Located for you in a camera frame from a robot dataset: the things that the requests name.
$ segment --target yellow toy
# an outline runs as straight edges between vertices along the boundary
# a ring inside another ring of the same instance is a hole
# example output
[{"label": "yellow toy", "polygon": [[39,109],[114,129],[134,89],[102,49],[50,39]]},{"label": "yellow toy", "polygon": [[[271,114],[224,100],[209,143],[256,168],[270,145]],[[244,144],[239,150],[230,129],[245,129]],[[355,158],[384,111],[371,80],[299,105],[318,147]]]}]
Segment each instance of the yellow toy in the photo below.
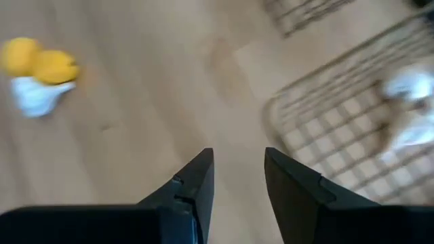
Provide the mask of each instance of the yellow toy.
[{"label": "yellow toy", "polygon": [[41,46],[34,39],[19,37],[3,46],[3,65],[11,76],[32,75],[35,59]]},{"label": "yellow toy", "polygon": [[42,51],[37,54],[33,76],[48,85],[71,81],[79,74],[79,67],[71,55],[62,51]]}]

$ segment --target wire cage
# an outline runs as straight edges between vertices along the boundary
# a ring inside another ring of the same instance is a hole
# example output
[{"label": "wire cage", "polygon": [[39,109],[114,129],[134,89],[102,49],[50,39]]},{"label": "wire cage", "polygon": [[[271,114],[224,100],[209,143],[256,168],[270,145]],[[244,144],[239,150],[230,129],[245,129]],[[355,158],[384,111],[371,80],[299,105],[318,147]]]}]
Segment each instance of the wire cage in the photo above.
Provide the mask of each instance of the wire cage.
[{"label": "wire cage", "polygon": [[264,0],[266,11],[284,37],[355,0]]},{"label": "wire cage", "polygon": [[272,117],[291,157],[378,203],[434,203],[434,144],[377,155],[393,118],[379,78],[433,54],[433,31],[420,12],[283,88]]}]

